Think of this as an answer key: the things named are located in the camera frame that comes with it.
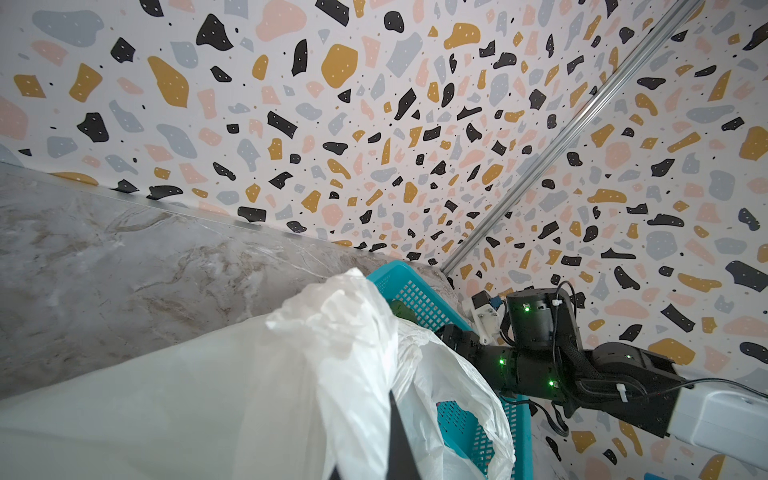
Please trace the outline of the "white plastic bag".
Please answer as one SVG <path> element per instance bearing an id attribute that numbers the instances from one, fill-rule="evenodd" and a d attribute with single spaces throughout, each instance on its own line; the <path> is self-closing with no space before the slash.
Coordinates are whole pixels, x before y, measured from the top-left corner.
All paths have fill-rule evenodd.
<path id="1" fill-rule="evenodd" d="M 500 400 L 351 269 L 270 314 L 6 399 L 5 479 L 386 479 L 395 397 L 423 479 L 507 479 Z M 438 402 L 491 440 L 485 474 L 446 446 Z"/>

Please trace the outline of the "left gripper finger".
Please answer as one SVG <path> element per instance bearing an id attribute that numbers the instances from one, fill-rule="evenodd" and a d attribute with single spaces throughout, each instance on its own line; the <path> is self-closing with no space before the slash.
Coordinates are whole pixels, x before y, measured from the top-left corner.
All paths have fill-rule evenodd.
<path id="1" fill-rule="evenodd" d="M 387 480 L 420 480 L 393 392 L 389 392 L 391 408 Z"/>

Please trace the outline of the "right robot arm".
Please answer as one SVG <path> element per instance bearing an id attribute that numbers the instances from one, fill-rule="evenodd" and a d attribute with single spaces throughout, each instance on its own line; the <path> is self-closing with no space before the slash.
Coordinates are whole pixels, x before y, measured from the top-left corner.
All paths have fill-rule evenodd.
<path id="1" fill-rule="evenodd" d="M 767 395 L 739 382 L 687 377 L 673 360 L 628 343 L 586 349 L 575 291 L 527 289 L 469 302 L 476 330 L 446 324 L 438 337 L 481 374 L 502 402 L 549 400 L 560 436 L 578 409 L 604 412 L 659 438 L 675 437 L 767 467 Z"/>

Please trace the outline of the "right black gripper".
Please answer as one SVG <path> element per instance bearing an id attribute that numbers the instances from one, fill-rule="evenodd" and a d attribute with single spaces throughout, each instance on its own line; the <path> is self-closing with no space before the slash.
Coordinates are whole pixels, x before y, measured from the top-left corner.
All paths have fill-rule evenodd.
<path id="1" fill-rule="evenodd" d="M 594 366 L 582 347 L 566 289 L 526 289 L 500 297 L 506 314 L 498 345 L 484 345 L 472 328 L 455 324 L 436 335 L 501 396 L 553 400 L 568 414 L 584 405 L 577 382 L 592 379 Z"/>

